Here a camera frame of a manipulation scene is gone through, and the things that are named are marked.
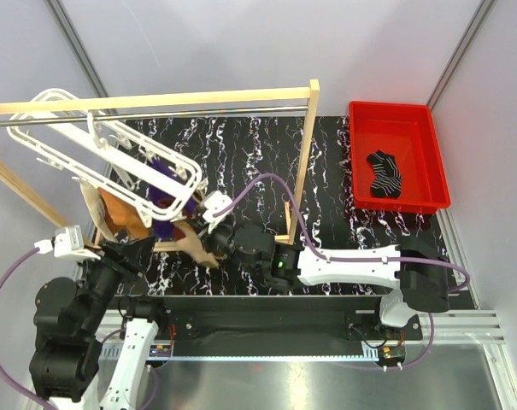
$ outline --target black marble table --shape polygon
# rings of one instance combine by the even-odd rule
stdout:
[[[209,179],[209,190],[235,197],[260,173],[276,173],[291,189],[297,174],[302,117],[178,118],[128,121],[145,135],[194,159]],[[316,246],[369,249],[416,236],[446,255],[436,217],[356,209],[351,189],[350,134],[347,117],[318,117],[309,157],[301,210]],[[132,154],[144,160],[135,149]],[[138,185],[145,193],[144,183]],[[234,210],[237,222],[252,222],[286,234],[284,201],[273,181],[258,184]],[[295,290],[298,295],[372,295],[385,290],[365,284],[323,284]],[[181,253],[156,254],[145,278],[121,294],[150,296],[275,295],[238,266],[196,266]]]

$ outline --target reflective floor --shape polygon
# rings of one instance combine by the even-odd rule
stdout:
[[[412,349],[417,354],[422,347]],[[111,371],[103,367],[103,380]],[[359,363],[172,361],[159,374],[161,388],[148,410],[501,409],[477,347],[435,346],[402,372]],[[144,375],[140,406],[152,384]]]

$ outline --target black and white sock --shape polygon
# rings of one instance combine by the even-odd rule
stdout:
[[[367,157],[376,178],[370,191],[377,198],[398,198],[402,192],[402,176],[398,171],[395,156],[376,151]]]

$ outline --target white plastic hanger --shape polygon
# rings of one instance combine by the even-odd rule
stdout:
[[[40,92],[33,101],[62,101],[78,99],[69,92],[61,89],[48,89]],[[89,167],[81,164],[73,158],[64,155],[62,152],[51,148],[49,145],[39,142],[36,138],[30,136],[28,132],[23,132],[19,126],[7,127],[8,134],[19,144],[23,144],[29,149],[40,154],[39,161],[51,165],[57,169],[66,168],[72,171],[78,179],[84,179],[95,187],[103,188],[112,195],[117,196],[122,201],[133,205],[141,216],[146,226],[151,225],[151,220],[172,220],[176,218],[184,208],[184,205],[191,198],[194,191],[202,181],[202,171],[197,163],[176,151],[146,137],[126,126],[122,122],[104,121],[100,124],[94,121],[94,115],[104,114],[102,111],[87,112],[79,111],[87,117],[88,132],[83,131],[74,124],[58,123],[46,125],[49,128],[61,133],[64,137],[72,140],[74,143],[89,150],[95,155],[100,156],[106,162],[112,164],[112,168],[120,176],[123,185],[116,184],[107,177],[93,171]],[[27,114],[16,114],[11,120],[28,120],[28,119],[55,119],[62,118],[61,113],[37,112]],[[133,142],[142,149],[147,156],[156,156],[167,162],[169,167],[174,167],[185,171],[187,179],[184,183],[180,183],[167,175],[156,171],[147,163],[142,163],[112,146],[106,138],[99,135],[100,127],[106,127],[114,132],[114,137],[120,141],[125,148],[131,148]],[[159,208],[151,201],[138,196],[132,189],[134,183],[131,175],[137,179],[142,179],[158,189],[166,192],[174,198],[173,203],[168,208]]]

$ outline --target orange garment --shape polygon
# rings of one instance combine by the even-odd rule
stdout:
[[[109,225],[111,231],[116,231],[116,228],[119,230],[120,226],[124,226],[131,239],[143,239],[150,235],[150,228],[144,226],[135,207],[110,194],[107,190],[99,188],[98,192],[101,194],[106,208],[107,215],[104,218],[106,224],[109,225],[110,221],[114,224]]]

